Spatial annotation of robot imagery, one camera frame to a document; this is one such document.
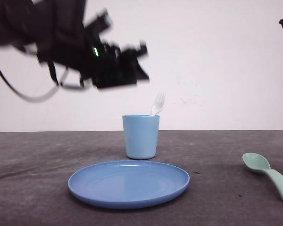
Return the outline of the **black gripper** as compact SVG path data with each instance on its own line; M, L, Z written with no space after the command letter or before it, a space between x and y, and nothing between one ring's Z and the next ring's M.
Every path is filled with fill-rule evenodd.
M124 85L135 85L138 80L149 80L141 68L138 58L148 53L145 43L139 49L121 50L117 44L109 44L100 39L100 33L111 26L108 12L98 14L86 27L82 28L79 40L56 38L49 50L37 52L40 62L46 62L51 79L57 86L70 90L86 90L91 86L106 89ZM67 84L64 78L56 77L55 64L77 70L79 85Z

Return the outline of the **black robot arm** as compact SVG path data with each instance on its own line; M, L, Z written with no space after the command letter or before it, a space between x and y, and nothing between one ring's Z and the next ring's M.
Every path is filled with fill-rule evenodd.
M0 46L11 45L48 65L51 79L57 86L71 89L56 76L55 64L80 73L76 89L85 89L90 80L99 88L136 84L149 77L138 58L147 54L147 47L121 50L118 45L100 40L100 33L111 25L108 12L98 14L88 25L83 24L83 0L0 0Z

